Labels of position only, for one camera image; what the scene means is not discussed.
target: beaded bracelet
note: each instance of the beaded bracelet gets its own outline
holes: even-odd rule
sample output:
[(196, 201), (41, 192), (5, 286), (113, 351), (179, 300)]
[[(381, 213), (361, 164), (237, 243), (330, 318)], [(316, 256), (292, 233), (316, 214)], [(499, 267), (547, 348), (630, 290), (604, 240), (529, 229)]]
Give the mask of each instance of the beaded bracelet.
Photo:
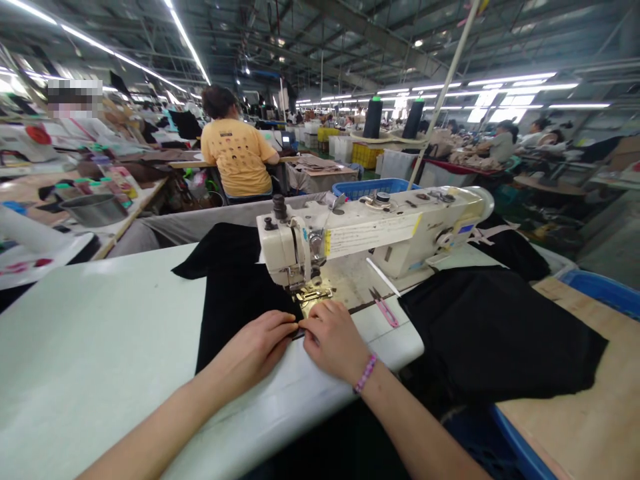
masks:
[(371, 358), (369, 358), (369, 363), (365, 368), (365, 372), (362, 374), (362, 377), (360, 378), (360, 380), (358, 380), (358, 383), (356, 383), (355, 387), (353, 388), (353, 392), (356, 395), (359, 395), (360, 392), (362, 392), (362, 389), (365, 387), (365, 383), (371, 376), (371, 372), (373, 372), (373, 367), (376, 361), (377, 361), (377, 358), (375, 355), (372, 355)]

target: paper label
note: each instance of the paper label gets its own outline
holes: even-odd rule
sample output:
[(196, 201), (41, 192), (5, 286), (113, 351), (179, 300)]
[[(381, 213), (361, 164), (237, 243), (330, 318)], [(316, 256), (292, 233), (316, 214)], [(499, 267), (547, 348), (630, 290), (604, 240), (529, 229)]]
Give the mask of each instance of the paper label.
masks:
[(359, 225), (339, 227), (325, 234), (327, 258), (342, 257), (412, 238), (422, 213), (398, 215)]

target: yellow t-shirt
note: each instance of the yellow t-shirt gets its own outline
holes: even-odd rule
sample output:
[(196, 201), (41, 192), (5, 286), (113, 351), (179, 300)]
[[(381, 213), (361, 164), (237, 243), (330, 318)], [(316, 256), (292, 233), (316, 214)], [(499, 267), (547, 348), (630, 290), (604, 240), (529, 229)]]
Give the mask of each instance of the yellow t-shirt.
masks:
[(250, 197), (271, 190), (265, 162), (277, 152), (252, 126), (240, 120), (216, 120), (203, 128), (200, 144), (205, 161), (220, 170), (226, 194)]

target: scissors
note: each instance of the scissors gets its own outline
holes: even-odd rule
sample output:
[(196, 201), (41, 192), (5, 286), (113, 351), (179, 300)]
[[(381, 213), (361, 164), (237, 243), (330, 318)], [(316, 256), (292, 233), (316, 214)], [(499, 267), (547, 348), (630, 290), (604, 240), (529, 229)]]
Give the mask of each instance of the scissors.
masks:
[(396, 320), (395, 316), (391, 312), (391, 309), (387, 305), (387, 302), (385, 302), (384, 298), (380, 296), (380, 294), (378, 293), (378, 290), (376, 290), (374, 287), (372, 288), (373, 290), (369, 289), (369, 292), (373, 297), (375, 304), (378, 306), (382, 314), (385, 316), (390, 326), (392, 326), (393, 328), (398, 328), (400, 324), (398, 323), (398, 320)]

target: yellow crate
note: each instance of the yellow crate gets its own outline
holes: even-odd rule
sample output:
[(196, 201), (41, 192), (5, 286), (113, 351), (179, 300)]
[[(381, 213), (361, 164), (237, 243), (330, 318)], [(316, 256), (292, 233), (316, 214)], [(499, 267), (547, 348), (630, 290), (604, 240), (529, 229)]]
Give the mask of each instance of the yellow crate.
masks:
[(366, 169), (374, 169), (377, 156), (384, 152), (382, 149), (371, 149), (366, 143), (356, 142), (353, 144), (351, 162), (359, 163)]
[(340, 130), (326, 127), (318, 128), (318, 141), (329, 141), (332, 135), (340, 135)]

